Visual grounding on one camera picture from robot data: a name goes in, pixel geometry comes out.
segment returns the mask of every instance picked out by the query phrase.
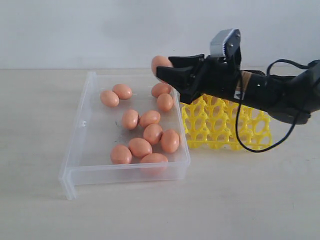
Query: clear plastic tray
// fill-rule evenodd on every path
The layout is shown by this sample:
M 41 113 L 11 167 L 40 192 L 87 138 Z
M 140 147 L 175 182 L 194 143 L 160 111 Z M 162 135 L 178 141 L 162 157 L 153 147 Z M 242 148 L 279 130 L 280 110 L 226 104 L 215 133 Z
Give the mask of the clear plastic tray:
M 100 92 L 111 90 L 115 84 L 131 87 L 133 96 L 120 100 L 115 108 L 108 108 L 100 101 Z M 142 115 L 148 110 L 157 110 L 156 99 L 151 96 L 152 87 L 158 83 L 153 75 L 97 75 L 89 72 L 75 117 L 70 143 L 59 173 L 59 181 L 66 198 L 77 197 L 76 185 L 106 184 L 120 182 L 178 180 L 186 175 L 190 155 L 182 122 L 178 93 L 173 90 L 174 107 L 168 113 L 161 113 L 163 130 L 175 129 L 180 135 L 180 146 L 173 154 L 165 154 L 168 163 L 131 163 L 114 165 L 110 152 L 117 144 L 128 145 L 129 140 L 142 137 L 143 130 L 122 128 L 123 112 L 133 108 Z M 161 147 L 153 148 L 162 153 Z M 141 168 L 163 168 L 156 176 L 145 175 Z

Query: egg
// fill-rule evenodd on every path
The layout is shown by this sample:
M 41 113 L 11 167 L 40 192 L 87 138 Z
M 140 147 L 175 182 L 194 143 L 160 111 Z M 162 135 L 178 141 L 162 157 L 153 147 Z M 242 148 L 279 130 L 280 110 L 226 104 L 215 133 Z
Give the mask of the egg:
M 129 149 L 132 153 L 137 158 L 143 158 L 148 154 L 152 154 L 152 147 L 150 143 L 139 137 L 135 137 L 129 141 Z
M 155 56 L 151 61 L 152 73 L 157 76 L 157 67 L 173 67 L 173 64 L 165 56 Z
M 151 95 L 158 98 L 161 94 L 169 94 L 171 88 L 172 87 L 169 84 L 159 82 L 151 89 Z
M 158 111 L 147 111 L 140 117 L 140 126 L 145 128 L 150 124 L 158 124 L 160 122 L 160 118 L 161 115 Z
M 168 158 L 160 153 L 151 153 L 144 158 L 141 159 L 141 164 L 157 164 L 157 163 L 167 163 Z M 155 176 L 161 174 L 164 170 L 166 170 L 166 166 L 159 167 L 142 167 L 140 168 L 141 172 L 144 174 Z
M 110 158 L 113 164 L 130 164 L 132 161 L 132 153 L 129 148 L 119 144 L 112 149 Z
M 122 115 L 121 123 L 125 129 L 135 129 L 139 124 L 139 113 L 134 109 L 125 111 Z
M 168 93 L 162 93 L 156 100 L 156 105 L 163 112 L 168 112 L 174 105 L 174 99 Z
M 162 150 L 166 153 L 172 154 L 177 151 L 180 144 L 180 137 L 173 129 L 168 129 L 163 132 L 160 141 Z
M 101 102 L 107 107 L 114 108 L 119 105 L 119 97 L 113 91 L 105 90 L 100 93 Z
M 116 84 L 113 86 L 112 91 L 117 94 L 121 100 L 128 100 L 132 97 L 132 90 L 126 84 Z
M 160 142 L 162 136 L 162 127 L 157 123 L 148 125 L 143 131 L 143 138 L 151 145 L 156 145 Z

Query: yellow egg tray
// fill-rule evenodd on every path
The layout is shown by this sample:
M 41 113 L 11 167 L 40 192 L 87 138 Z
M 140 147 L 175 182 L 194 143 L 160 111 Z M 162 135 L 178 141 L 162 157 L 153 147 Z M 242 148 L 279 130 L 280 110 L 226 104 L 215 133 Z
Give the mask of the yellow egg tray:
M 206 145 L 211 149 L 243 149 L 236 137 L 238 104 L 210 95 L 202 95 L 190 105 L 182 103 L 181 114 L 189 148 Z M 238 134 L 249 148 L 260 150 L 271 146 L 270 117 L 263 111 L 241 106 Z

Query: white table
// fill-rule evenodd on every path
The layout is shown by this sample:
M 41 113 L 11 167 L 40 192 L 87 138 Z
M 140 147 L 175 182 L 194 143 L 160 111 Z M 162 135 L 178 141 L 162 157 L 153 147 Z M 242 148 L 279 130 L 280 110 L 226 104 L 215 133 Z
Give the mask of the white table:
M 319 114 L 272 151 L 191 150 L 185 180 L 79 186 L 65 200 L 58 172 L 86 74 L 0 71 L 0 239 L 320 238 Z M 278 140 L 289 125 L 271 129 Z

